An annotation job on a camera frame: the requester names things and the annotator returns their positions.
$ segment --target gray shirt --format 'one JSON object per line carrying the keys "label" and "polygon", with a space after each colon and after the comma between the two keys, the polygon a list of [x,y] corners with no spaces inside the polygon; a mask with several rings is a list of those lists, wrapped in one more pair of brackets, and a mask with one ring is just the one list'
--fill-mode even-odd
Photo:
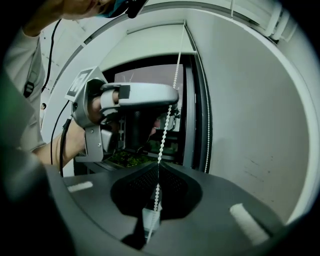
{"label": "gray shirt", "polygon": [[13,84],[22,94],[27,81],[34,84],[27,101],[35,112],[23,132],[20,143],[21,149],[33,151],[45,144],[40,133],[40,99],[45,70],[42,65],[39,36],[27,36],[20,29],[4,57],[3,66]]}

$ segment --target black mesh fabric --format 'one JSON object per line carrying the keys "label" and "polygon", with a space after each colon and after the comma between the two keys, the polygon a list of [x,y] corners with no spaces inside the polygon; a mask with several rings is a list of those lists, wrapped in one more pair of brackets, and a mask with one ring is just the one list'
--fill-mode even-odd
{"label": "black mesh fabric", "polygon": [[156,162],[114,183],[112,200],[123,214],[138,217],[158,182],[162,192],[162,220],[187,216],[201,200],[201,187],[193,178],[165,163],[158,165]]}
{"label": "black mesh fabric", "polygon": [[157,184],[158,164],[152,163],[115,182],[111,198],[123,214],[138,217]]}

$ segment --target roller blind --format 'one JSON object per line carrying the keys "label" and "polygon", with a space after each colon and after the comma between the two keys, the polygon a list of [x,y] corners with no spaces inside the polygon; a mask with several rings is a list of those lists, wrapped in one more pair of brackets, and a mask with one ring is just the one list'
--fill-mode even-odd
{"label": "roller blind", "polygon": [[[150,27],[126,35],[99,65],[102,71],[132,61],[163,55],[178,54],[183,25]],[[182,42],[183,54],[196,54],[186,30]]]}

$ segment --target green plant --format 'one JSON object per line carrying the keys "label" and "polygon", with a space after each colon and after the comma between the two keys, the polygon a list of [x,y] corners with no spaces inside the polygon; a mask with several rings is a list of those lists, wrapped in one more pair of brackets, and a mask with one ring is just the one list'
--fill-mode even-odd
{"label": "green plant", "polygon": [[118,153],[115,153],[108,160],[123,167],[132,167],[146,162],[156,161],[157,159],[143,154],[134,154],[126,151],[120,151]]}

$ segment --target black cable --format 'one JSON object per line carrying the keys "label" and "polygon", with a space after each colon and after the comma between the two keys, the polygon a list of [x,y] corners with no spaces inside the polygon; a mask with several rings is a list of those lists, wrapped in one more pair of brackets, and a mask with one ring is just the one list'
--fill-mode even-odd
{"label": "black cable", "polygon": [[60,139],[60,153],[59,153],[59,169],[61,177],[64,176],[64,148],[66,145],[67,131],[69,129],[69,125],[71,123],[72,116],[70,116],[63,125],[63,131]]}
{"label": "black cable", "polygon": [[42,86],[42,89],[41,89],[41,92],[44,91],[44,89],[46,88],[47,86],[47,83],[49,81],[49,77],[50,77],[50,71],[51,71],[51,59],[52,59],[52,51],[54,49],[54,37],[55,37],[55,33],[56,33],[56,29],[59,25],[59,23],[61,22],[61,19],[58,20],[58,22],[55,24],[55,27],[53,29],[53,32],[52,32],[52,35],[51,35],[51,47],[50,47],[50,54],[49,54],[49,63],[48,63],[48,72],[46,74],[46,80],[45,80],[45,83],[44,85]]}
{"label": "black cable", "polygon": [[62,112],[63,112],[63,111],[65,110],[65,108],[67,107],[68,103],[69,103],[69,100],[66,102],[66,104],[64,105],[63,109],[61,110],[61,112],[60,112],[60,114],[59,114],[58,118],[56,119],[55,124],[54,124],[54,127],[53,127],[53,131],[52,131],[52,134],[51,134],[51,143],[50,143],[51,165],[53,165],[53,157],[52,157],[52,142],[53,142],[53,140],[54,140],[54,133],[55,133],[55,130],[56,130],[56,127],[57,127],[57,124],[58,124],[59,118],[60,118],[60,116],[61,116]]}

